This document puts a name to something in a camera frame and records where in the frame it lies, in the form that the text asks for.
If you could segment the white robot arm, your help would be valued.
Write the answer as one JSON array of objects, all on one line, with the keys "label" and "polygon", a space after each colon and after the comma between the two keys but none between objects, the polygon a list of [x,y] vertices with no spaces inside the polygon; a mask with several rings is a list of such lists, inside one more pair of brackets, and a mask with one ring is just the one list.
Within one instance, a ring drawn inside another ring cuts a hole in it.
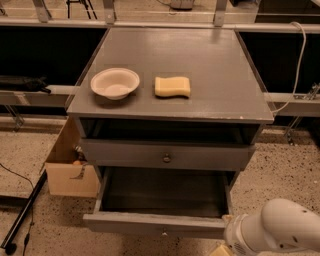
[{"label": "white robot arm", "polygon": [[263,252],[320,251],[320,216],[287,199],[272,199],[256,214],[233,217],[224,243],[209,256],[258,256]]}]

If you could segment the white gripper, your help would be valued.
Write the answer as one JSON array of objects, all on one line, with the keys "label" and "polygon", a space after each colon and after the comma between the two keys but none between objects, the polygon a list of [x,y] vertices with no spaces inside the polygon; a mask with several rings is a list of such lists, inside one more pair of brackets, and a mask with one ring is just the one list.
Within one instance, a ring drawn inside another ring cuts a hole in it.
[{"label": "white gripper", "polygon": [[257,256],[245,242],[242,234],[242,221],[247,217],[247,214],[230,217],[227,221],[224,231],[225,244],[218,245],[209,256]]}]

